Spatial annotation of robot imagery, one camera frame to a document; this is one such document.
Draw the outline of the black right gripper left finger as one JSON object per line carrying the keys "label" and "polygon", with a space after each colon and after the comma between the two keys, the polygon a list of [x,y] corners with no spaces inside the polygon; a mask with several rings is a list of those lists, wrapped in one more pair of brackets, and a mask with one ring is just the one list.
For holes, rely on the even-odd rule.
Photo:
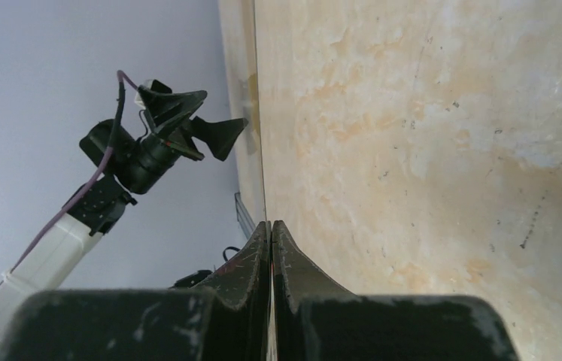
{"label": "black right gripper left finger", "polygon": [[28,298],[0,360],[264,360],[269,230],[191,288],[59,290]]}

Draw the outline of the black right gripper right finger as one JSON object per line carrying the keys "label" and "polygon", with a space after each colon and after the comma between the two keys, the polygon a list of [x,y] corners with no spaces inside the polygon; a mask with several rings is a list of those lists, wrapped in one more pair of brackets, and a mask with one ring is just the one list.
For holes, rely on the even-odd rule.
{"label": "black right gripper right finger", "polygon": [[356,295],[308,258],[284,222],[271,230],[280,360],[516,360],[486,301],[460,295]]}

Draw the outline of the aluminium front rail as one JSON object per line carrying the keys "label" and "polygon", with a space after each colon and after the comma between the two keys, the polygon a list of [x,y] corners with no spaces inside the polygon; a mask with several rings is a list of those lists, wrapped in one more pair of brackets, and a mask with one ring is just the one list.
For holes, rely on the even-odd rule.
{"label": "aluminium front rail", "polygon": [[248,240],[254,233],[254,230],[256,229],[257,225],[253,221],[247,208],[245,207],[240,192],[234,195],[234,199],[235,199],[235,211],[236,211],[238,224],[240,225],[240,228],[244,234],[245,239]]}

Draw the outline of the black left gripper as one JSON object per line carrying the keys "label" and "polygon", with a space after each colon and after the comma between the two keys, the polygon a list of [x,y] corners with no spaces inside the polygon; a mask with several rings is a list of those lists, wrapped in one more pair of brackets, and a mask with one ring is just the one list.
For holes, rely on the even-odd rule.
{"label": "black left gripper", "polygon": [[111,125],[111,173],[129,192],[145,194],[181,157],[200,161],[205,155],[193,137],[225,161],[248,126],[245,118],[209,123],[194,113],[208,96],[205,90],[174,93],[159,80],[138,87],[147,133],[133,138],[122,126],[124,103],[119,100]]}

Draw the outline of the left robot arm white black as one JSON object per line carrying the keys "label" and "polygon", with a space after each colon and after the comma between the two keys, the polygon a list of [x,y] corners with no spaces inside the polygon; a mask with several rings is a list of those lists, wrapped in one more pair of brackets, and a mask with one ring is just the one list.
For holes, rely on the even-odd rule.
{"label": "left robot arm white black", "polygon": [[121,124],[126,88],[118,75],[114,117],[97,123],[79,143],[96,166],[94,175],[62,206],[0,281],[0,338],[15,311],[31,295],[57,288],[123,216],[136,196],[145,194],[180,158],[203,159],[196,141],[207,144],[224,161],[245,118],[210,123],[197,115],[207,93],[174,93],[158,80],[135,87],[145,132],[132,137]]}

